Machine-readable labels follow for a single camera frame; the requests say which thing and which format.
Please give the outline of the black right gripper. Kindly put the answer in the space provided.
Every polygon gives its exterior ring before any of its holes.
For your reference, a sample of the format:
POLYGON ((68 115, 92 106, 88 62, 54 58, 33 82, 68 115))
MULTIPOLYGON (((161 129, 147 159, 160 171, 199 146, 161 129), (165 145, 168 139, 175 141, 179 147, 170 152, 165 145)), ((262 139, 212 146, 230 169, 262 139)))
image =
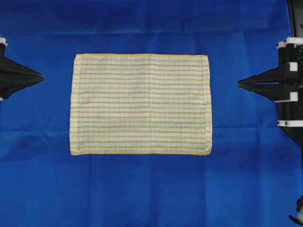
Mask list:
POLYGON ((277 44, 278 67, 238 81, 238 87, 278 103, 278 125, 303 125, 303 39, 288 37, 277 44))

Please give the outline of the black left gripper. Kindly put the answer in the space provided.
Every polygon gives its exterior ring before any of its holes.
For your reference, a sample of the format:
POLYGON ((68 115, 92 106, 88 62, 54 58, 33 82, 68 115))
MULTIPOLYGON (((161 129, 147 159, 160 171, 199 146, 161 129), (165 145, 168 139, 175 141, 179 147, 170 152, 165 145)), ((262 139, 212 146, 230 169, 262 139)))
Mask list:
POLYGON ((15 92, 45 81, 42 73, 5 57, 4 53, 7 45, 7 39, 0 37, 0 79, 32 81, 1 87, 1 99, 8 99, 15 92))

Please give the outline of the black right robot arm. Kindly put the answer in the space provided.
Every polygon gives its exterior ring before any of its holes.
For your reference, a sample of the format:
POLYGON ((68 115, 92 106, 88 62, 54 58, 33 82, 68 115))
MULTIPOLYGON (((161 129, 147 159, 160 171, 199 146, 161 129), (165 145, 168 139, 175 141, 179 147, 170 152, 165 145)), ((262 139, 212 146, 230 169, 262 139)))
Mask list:
POLYGON ((238 81, 238 87, 277 103, 279 127, 303 125, 303 2, 289 0, 291 37, 276 44, 278 67, 238 81))

